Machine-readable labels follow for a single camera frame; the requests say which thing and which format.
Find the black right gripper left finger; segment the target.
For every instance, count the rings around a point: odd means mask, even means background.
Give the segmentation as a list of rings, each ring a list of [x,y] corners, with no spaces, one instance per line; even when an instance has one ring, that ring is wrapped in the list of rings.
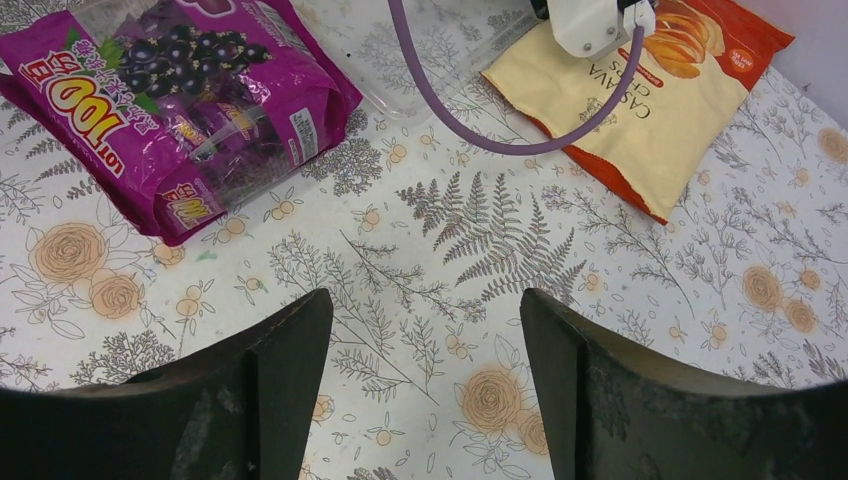
[[[127,381],[1,393],[5,479],[295,479],[333,304],[314,290]]]

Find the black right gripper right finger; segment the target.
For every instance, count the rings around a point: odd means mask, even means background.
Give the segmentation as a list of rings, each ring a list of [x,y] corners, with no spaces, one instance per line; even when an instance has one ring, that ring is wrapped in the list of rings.
[[[847,385],[702,370],[530,288],[520,320],[557,479],[843,479]]]

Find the floral table mat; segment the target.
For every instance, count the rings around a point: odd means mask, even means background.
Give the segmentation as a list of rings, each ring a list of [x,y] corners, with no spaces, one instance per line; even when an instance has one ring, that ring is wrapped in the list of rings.
[[[667,224],[562,153],[497,156],[422,120],[380,1],[299,1],[380,86],[347,139],[182,246],[140,235],[39,122],[1,104],[1,388],[122,382],[316,288],[336,317],[303,479],[548,479],[519,317],[536,287],[697,368],[847,377],[847,5],[799,24]]]

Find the purple candy bag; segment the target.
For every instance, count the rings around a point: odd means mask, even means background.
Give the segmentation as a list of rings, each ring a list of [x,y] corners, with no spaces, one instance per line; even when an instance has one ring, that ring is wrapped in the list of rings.
[[[169,245],[339,145],[362,99],[287,1],[96,1],[1,57],[2,94]]]

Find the orange chips bag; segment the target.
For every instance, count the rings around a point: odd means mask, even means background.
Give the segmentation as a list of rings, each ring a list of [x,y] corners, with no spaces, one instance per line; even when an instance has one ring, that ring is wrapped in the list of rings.
[[[566,153],[621,199],[667,223],[712,141],[791,42],[790,34],[732,1],[662,1],[619,105]],[[542,23],[484,77],[557,138],[600,110],[628,58],[626,47],[597,60],[575,58]]]

